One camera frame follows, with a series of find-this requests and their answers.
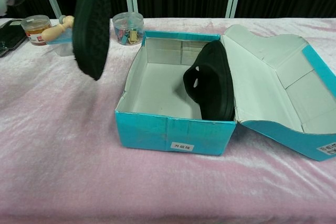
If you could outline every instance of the pink fabric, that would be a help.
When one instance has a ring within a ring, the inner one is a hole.
[[[145,20],[220,34],[233,24],[300,35],[336,73],[336,19]],[[0,59],[1,223],[336,223],[336,158],[243,127],[220,157],[122,147],[114,109],[139,48],[112,40],[97,82],[49,46]]]

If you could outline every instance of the teal shoe box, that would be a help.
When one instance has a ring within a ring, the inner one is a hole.
[[[227,52],[234,121],[201,119],[184,72],[209,41]],[[237,125],[318,161],[336,156],[336,76],[306,40],[259,37],[240,25],[224,35],[147,31],[116,108],[123,146],[223,154]]]

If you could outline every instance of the box flap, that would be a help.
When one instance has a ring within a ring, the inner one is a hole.
[[[306,40],[296,35],[259,37],[240,25],[230,27],[221,40],[234,83],[237,121],[273,121],[297,132],[336,133],[336,99],[331,84],[307,60]],[[336,86],[335,79],[327,79]]]

